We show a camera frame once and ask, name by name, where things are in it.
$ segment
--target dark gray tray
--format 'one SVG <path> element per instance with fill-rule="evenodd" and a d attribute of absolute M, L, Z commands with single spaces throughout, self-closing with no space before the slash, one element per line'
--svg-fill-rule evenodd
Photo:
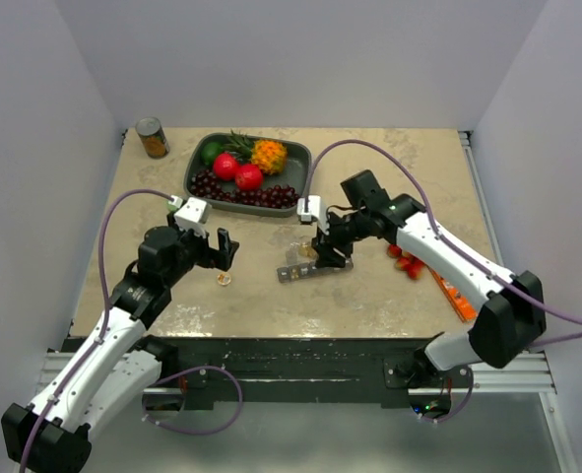
<path fill-rule="evenodd" d="M 191 178 L 196 175 L 197 172 L 207 168 L 201 161 L 201 150 L 203 147 L 211 141 L 217 141 L 223 144 L 228 143 L 228 136 L 228 133 L 212 133 L 211 135 L 208 135 L 199 141 L 199 144 L 196 146 L 194 153 L 192 153 L 192 158 L 190 159 L 188 169 L 185 172 L 185 177 L 183 178 L 183 189 L 187 192 L 188 195 L 192 195 L 192 192 L 190 192 L 189 189 Z M 252 140 L 271 139 L 279 141 L 280 143 L 284 144 L 284 146 L 286 146 L 287 150 L 289 151 L 287 165 L 285 166 L 284 171 L 278 175 L 265 175 L 262 188 L 267 188 L 278 184 L 288 184 L 291 187 L 294 187 L 297 194 L 301 195 L 312 161 L 310 157 L 310 151 L 308 151 L 305 146 L 293 141 L 250 135 L 249 138 Z M 234 182 L 223 182 L 221 184 L 221 188 L 223 189 L 223 192 L 232 192 L 237 187 Z M 267 207 L 256 207 L 254 205 L 233 204 L 231 202 L 223 202 L 214 199 L 203 200 L 209 202 L 215 209 L 227 210 L 229 212 L 239 212 L 242 214 L 259 215 L 261 217 L 290 217 L 296 213 L 297 208 L 295 205 L 289 209 L 270 209 Z"/>

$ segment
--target spiky orange fruit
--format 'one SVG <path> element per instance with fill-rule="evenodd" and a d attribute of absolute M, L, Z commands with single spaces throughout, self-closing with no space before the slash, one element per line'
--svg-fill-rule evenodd
<path fill-rule="evenodd" d="M 282 143 L 258 140 L 251 150 L 251 163 L 265 174 L 279 174 L 284 170 L 288 154 Z"/>

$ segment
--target white wall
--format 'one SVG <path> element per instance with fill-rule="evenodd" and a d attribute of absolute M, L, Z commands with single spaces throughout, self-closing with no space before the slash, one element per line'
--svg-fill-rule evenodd
<path fill-rule="evenodd" d="M 54 3 L 0 0 L 0 419 L 66 334 L 118 135 Z"/>
<path fill-rule="evenodd" d="M 505 262 L 582 315 L 582 0 L 549 0 L 473 141 Z M 547 353 L 582 471 L 582 341 Z"/>
<path fill-rule="evenodd" d="M 56 0 L 120 125 L 472 129 L 546 0 Z"/>

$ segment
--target green lime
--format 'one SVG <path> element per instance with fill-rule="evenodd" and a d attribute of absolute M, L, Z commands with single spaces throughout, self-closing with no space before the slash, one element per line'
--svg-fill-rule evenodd
<path fill-rule="evenodd" d="M 223 145 L 212 141 L 203 147 L 201 150 L 201 161 L 205 166 L 211 166 L 214 163 L 216 157 L 223 152 Z"/>

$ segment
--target nut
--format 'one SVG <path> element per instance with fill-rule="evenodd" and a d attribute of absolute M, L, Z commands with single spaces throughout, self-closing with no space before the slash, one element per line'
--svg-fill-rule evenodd
<path fill-rule="evenodd" d="M 216 278 L 216 280 L 218 281 L 218 283 L 221 286 L 226 286 L 227 284 L 229 284 L 231 282 L 231 275 L 229 273 L 221 273 Z"/>

